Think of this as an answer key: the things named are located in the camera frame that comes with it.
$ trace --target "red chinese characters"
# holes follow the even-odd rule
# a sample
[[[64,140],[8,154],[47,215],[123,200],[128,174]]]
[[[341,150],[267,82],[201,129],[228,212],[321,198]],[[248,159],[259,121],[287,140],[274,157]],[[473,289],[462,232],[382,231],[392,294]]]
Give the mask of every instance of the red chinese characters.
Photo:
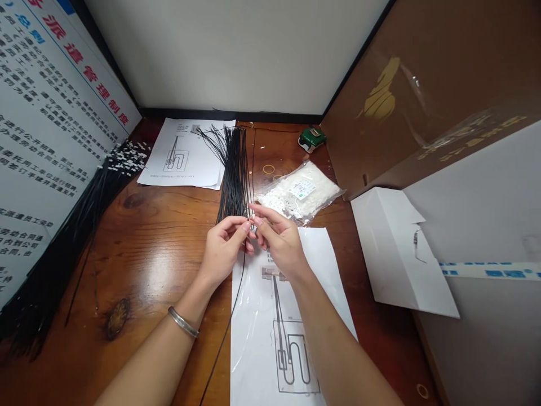
[[[73,61],[78,64],[83,60],[83,55],[79,52],[77,48],[75,48],[74,44],[68,44],[68,46],[64,46],[66,48],[69,56],[72,57]]]
[[[118,116],[118,119],[122,122],[122,124],[126,125],[128,123],[128,118],[124,113],[122,113],[120,116]]]
[[[94,73],[91,67],[85,66],[83,74],[88,78],[90,83],[97,81],[97,75]]]
[[[109,92],[107,91],[105,86],[102,85],[101,83],[99,84],[96,90],[104,100],[107,100],[109,98],[110,96]]]
[[[43,3],[43,0],[28,0],[28,2],[30,3],[31,6],[43,8],[41,7],[41,4],[40,4],[40,3]]]
[[[43,17],[43,21],[51,29],[51,32],[56,35],[57,39],[62,39],[66,36],[66,31],[64,31],[64,28],[56,21],[54,16],[48,15],[47,17]]]
[[[111,100],[109,102],[109,107],[111,107],[111,110],[114,111],[115,114],[118,114],[118,112],[120,111],[120,107],[117,106],[117,102],[114,100]]]

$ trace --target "hand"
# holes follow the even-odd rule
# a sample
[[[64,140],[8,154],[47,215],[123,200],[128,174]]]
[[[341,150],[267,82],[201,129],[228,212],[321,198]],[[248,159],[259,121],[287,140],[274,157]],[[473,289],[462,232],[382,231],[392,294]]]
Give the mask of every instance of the hand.
[[[246,217],[229,216],[211,228],[197,278],[216,289],[231,273],[239,251],[254,255],[254,246],[246,239],[256,238],[250,227]]]
[[[291,280],[306,272],[312,272],[304,255],[296,224],[261,205],[250,204],[250,209],[255,212],[251,220],[258,227],[256,236],[259,245],[266,250],[268,242],[272,258],[286,278]]]

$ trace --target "wood grain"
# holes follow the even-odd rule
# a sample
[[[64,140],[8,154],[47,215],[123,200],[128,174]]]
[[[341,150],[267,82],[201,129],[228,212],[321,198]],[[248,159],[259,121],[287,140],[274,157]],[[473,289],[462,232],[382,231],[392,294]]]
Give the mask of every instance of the wood grain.
[[[247,129],[256,192],[307,157],[296,142],[305,126],[239,124],[257,127]],[[144,120],[135,137],[155,137],[159,127],[159,122]],[[325,146],[310,159],[334,179]],[[274,173],[263,173],[264,165],[273,165]],[[91,405],[193,280],[219,198],[218,191],[142,186],[133,181],[101,221],[68,326],[64,327],[64,320],[75,277],[35,362],[9,359],[2,346],[0,382],[5,404]],[[410,312],[374,302],[351,205],[337,199],[311,226],[326,227],[329,232],[360,344],[406,405],[438,404]],[[229,278],[208,306],[174,405],[199,404],[227,327],[231,293]],[[122,299],[129,301],[129,312],[122,330],[110,341],[107,318]],[[228,333],[205,405],[229,404],[229,356]],[[417,393],[418,384],[427,388],[428,400]]]

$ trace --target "instruction sheet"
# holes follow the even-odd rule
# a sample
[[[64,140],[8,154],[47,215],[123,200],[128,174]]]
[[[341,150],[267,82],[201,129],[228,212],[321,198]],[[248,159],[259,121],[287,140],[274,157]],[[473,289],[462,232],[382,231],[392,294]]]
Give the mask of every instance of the instruction sheet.
[[[357,339],[327,229],[299,233],[308,263]],[[245,263],[240,254],[233,268],[232,307],[239,294],[231,324],[230,403],[325,405],[293,289],[270,253],[256,250]]]
[[[197,130],[223,134],[236,121],[174,120],[166,118],[138,183],[153,186],[198,186],[219,190],[224,167]]]

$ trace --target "plastic bag of white parts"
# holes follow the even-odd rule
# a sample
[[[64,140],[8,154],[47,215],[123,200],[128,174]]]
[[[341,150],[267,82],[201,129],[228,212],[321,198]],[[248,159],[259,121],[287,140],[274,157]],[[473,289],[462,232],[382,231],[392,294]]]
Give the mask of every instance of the plastic bag of white parts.
[[[311,161],[273,182],[256,199],[300,226],[310,223],[316,214],[329,206],[345,190],[340,189]]]

